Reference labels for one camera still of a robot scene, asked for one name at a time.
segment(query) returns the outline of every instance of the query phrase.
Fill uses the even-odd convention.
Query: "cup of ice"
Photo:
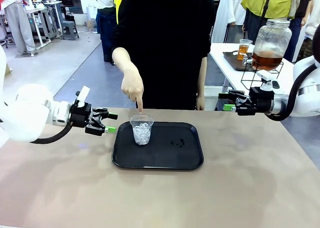
[[[130,124],[132,125],[135,143],[137,145],[148,144],[154,119],[147,114],[137,114],[131,118]]]

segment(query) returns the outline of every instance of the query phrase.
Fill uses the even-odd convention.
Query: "clear plastic cup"
[[[250,44],[252,43],[249,39],[240,39],[240,45],[238,50],[238,56],[236,59],[243,60],[247,54]]]
[[[154,119],[147,114],[137,114],[131,118],[134,141],[137,145],[146,145],[150,141]]]

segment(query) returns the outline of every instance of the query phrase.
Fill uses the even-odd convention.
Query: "brown liquid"
[[[262,51],[253,53],[253,67],[258,70],[273,70],[282,61],[282,56],[273,51]]]
[[[236,59],[238,60],[243,60],[244,59],[244,55],[248,52],[249,46],[247,45],[240,45],[239,46],[239,51],[238,51],[238,56]]]

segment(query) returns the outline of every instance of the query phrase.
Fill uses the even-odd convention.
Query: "tray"
[[[242,61],[237,59],[237,55],[234,55],[234,52],[238,52],[238,50],[233,52],[223,52],[224,58],[227,60],[227,62],[231,65],[231,67],[236,71],[244,71],[245,66],[242,65]],[[246,72],[252,72],[255,69],[252,67],[247,66]]]
[[[130,122],[117,132],[112,161],[121,168],[194,170],[204,162],[198,132],[187,123],[155,122],[150,142],[138,146]]]

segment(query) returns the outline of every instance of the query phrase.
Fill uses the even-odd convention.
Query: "black shirt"
[[[309,1],[311,1],[311,0],[300,0],[299,7],[295,12],[296,18],[303,18],[306,15]]]
[[[138,68],[144,108],[195,109],[215,17],[213,0],[122,0],[113,49]]]

